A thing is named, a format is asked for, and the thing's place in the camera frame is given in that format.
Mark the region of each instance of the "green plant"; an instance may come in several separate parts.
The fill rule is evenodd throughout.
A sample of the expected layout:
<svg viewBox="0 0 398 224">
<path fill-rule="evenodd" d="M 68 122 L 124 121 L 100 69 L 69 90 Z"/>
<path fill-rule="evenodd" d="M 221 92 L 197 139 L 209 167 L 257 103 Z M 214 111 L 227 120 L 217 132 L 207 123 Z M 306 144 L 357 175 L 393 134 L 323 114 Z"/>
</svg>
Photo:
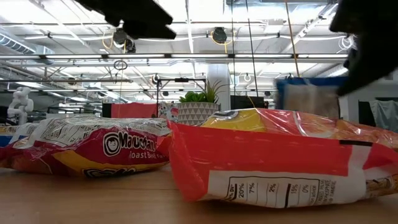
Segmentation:
<svg viewBox="0 0 398 224">
<path fill-rule="evenodd" d="M 194 93 L 189 91 L 185 94 L 185 97 L 180 97 L 181 103 L 188 103 L 188 102 L 208 102 L 208 103 L 217 103 L 218 97 L 217 94 L 221 93 L 220 88 L 224 85 L 220 85 L 221 81 L 214 82 L 213 85 L 210 85 L 210 82 L 206 81 L 207 88 L 204 89 L 200 86 L 203 90 L 201 93 Z"/>
</svg>

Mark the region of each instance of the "nutrition label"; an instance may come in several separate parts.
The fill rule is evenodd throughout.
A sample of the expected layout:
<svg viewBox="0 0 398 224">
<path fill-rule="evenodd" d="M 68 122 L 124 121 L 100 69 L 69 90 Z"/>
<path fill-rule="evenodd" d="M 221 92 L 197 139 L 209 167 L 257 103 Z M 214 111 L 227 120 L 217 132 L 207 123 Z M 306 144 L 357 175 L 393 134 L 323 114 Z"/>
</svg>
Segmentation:
<svg viewBox="0 0 398 224">
<path fill-rule="evenodd" d="M 332 181 L 290 177 L 230 177 L 224 200 L 270 208 L 331 203 Z"/>
</svg>

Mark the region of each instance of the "maruchan logo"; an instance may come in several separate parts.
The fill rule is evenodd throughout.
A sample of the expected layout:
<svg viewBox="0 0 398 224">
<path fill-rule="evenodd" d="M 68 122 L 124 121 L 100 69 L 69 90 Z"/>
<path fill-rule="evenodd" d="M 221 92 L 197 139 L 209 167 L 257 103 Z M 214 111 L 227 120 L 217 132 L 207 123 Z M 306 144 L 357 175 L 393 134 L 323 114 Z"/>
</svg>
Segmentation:
<svg viewBox="0 0 398 224">
<path fill-rule="evenodd" d="M 120 131 L 105 134 L 103 147 L 105 155 L 112 157 L 118 155 L 121 149 L 142 149 L 155 152 L 156 142 L 147 139 L 146 136 L 140 137 Z"/>
</svg>

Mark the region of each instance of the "white pillar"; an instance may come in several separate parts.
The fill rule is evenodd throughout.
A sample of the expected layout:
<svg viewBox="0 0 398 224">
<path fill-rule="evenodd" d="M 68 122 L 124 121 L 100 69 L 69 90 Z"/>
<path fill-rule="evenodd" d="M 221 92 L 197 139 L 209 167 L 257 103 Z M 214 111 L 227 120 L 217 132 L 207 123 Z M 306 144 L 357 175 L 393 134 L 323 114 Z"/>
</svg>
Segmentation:
<svg viewBox="0 0 398 224">
<path fill-rule="evenodd" d="M 207 79 L 210 85 L 215 82 L 221 81 L 219 85 L 222 87 L 219 89 L 218 104 L 221 105 L 222 111 L 228 111 L 231 109 L 231 93 L 229 92 L 230 76 L 229 68 L 226 64 L 209 64 L 207 68 Z"/>
</svg>

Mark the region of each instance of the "potted plant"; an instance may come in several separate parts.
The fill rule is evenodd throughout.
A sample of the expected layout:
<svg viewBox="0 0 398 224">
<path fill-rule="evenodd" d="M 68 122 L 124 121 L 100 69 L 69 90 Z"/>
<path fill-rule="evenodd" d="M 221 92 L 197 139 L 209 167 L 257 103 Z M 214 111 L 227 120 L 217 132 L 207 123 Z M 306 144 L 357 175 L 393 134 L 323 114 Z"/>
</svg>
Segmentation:
<svg viewBox="0 0 398 224">
<path fill-rule="evenodd" d="M 217 104 L 217 94 L 220 93 L 221 81 L 210 85 L 207 81 L 206 90 L 201 88 L 201 93 L 189 91 L 185 97 L 180 97 L 178 104 L 178 122 L 187 125 L 199 125 L 206 121 L 209 116 L 220 110 Z"/>
</svg>

